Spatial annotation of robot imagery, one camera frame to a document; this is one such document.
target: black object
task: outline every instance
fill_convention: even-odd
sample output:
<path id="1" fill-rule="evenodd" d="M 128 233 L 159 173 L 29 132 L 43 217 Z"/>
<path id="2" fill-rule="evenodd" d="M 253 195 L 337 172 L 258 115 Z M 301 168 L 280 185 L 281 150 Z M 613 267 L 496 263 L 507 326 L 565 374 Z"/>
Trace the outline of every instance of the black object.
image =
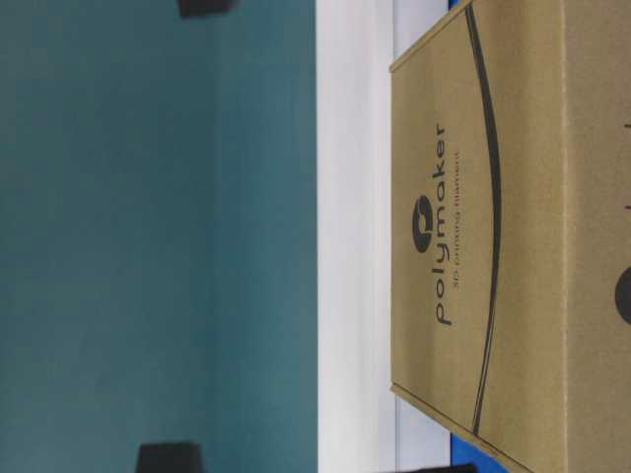
<path id="1" fill-rule="evenodd" d="M 424 253 L 432 242 L 432 231 L 434 230 L 434 211 L 430 199 L 421 195 L 414 204 L 412 211 L 412 237 L 414 246 L 419 253 Z"/>
<path id="2" fill-rule="evenodd" d="M 500 252 L 502 246 L 502 174 L 500 173 L 500 145 L 497 138 L 497 127 L 495 113 L 493 111 L 493 101 L 489 78 L 484 65 L 484 54 L 480 42 L 480 34 L 475 23 L 473 4 L 466 6 L 466 23 L 469 29 L 469 38 L 478 80 L 480 81 L 480 93 L 482 95 L 482 108 L 484 110 L 484 125 L 486 127 L 486 141 L 489 149 L 489 166 L 491 169 L 491 193 L 493 202 L 493 259 L 491 267 L 491 294 L 489 299 L 489 318 L 486 325 L 486 341 L 484 342 L 484 358 L 482 359 L 482 370 L 480 382 L 477 387 L 477 398 L 475 400 L 475 412 L 473 413 L 473 433 L 480 432 L 480 419 L 482 417 L 482 406 L 484 404 L 484 391 L 486 389 L 486 379 L 489 373 L 491 361 L 491 351 L 493 348 L 493 333 L 495 326 L 495 302 L 497 300 L 498 278 L 500 274 Z"/>
<path id="3" fill-rule="evenodd" d="M 414 473 L 477 473 L 475 465 L 448 466 L 445 468 L 430 468 L 429 470 L 418 470 Z"/>
<path id="4" fill-rule="evenodd" d="M 205 17 L 213 13 L 226 13 L 235 0 L 177 0 L 182 18 Z"/>
<path id="5" fill-rule="evenodd" d="M 144 443 L 138 451 L 136 473 L 203 473 L 201 448 L 190 441 Z"/>
<path id="6" fill-rule="evenodd" d="M 622 318 L 631 323 L 631 268 L 622 273 L 615 287 L 615 306 Z"/>

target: blue object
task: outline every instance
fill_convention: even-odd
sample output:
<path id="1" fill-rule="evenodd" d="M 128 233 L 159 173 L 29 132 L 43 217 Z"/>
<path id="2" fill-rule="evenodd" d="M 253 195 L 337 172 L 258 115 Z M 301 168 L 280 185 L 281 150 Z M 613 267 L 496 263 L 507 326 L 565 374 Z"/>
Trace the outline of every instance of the blue object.
<path id="1" fill-rule="evenodd" d="M 508 473 L 502 465 L 475 446 L 452 436 L 452 465 L 473 463 L 479 473 Z"/>

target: polymaker logo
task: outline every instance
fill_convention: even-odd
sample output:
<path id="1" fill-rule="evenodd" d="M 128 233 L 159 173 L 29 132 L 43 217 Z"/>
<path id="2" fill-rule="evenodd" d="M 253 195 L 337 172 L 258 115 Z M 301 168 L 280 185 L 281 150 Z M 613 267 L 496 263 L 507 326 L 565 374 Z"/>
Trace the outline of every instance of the polymaker logo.
<path id="1" fill-rule="evenodd" d="M 414 246 L 419 253 L 424 253 L 432 242 L 432 231 L 434 230 L 434 213 L 430 199 L 421 195 L 412 212 L 412 235 L 414 236 Z"/>

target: black circle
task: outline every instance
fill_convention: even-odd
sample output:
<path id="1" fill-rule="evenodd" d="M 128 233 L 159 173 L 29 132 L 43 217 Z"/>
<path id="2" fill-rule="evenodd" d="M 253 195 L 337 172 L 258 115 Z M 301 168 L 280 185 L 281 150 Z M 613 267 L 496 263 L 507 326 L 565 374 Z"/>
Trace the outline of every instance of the black circle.
<path id="1" fill-rule="evenodd" d="M 615 306 L 622 318 L 631 323 L 631 268 L 622 273 L 615 287 Z"/>
<path id="2" fill-rule="evenodd" d="M 434 212 L 430 200 L 421 195 L 414 203 L 412 211 L 412 236 L 414 245 L 419 253 L 424 253 L 432 242 L 432 230 L 434 229 Z"/>

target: cardboard box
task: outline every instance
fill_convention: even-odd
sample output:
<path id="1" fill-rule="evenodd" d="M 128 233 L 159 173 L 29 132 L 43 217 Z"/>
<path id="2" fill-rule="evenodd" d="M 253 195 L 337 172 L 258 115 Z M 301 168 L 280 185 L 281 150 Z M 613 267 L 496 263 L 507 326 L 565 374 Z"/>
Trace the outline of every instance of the cardboard box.
<path id="1" fill-rule="evenodd" d="M 631 2 L 475 0 L 392 72 L 392 389 L 511 471 L 631 472 Z"/>

